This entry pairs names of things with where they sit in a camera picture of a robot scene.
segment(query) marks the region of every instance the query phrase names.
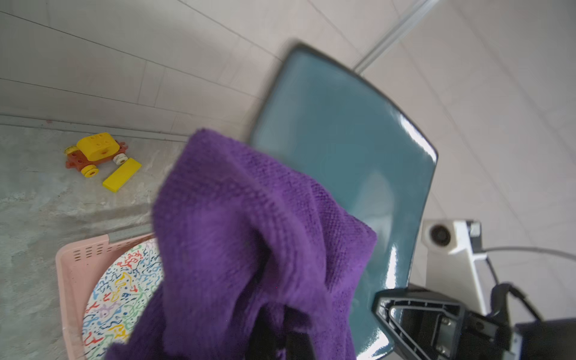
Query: gray tile floor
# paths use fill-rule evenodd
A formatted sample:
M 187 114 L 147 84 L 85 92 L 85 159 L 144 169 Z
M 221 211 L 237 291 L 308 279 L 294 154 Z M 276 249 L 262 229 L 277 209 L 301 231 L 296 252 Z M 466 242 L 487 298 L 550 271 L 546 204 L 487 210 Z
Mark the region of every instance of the gray tile floor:
M 64 359 L 56 280 L 58 249 L 148 223 L 150 204 L 184 144 L 135 138 L 141 169 L 117 193 L 66 169 L 63 151 L 88 134 L 0 126 L 0 359 Z

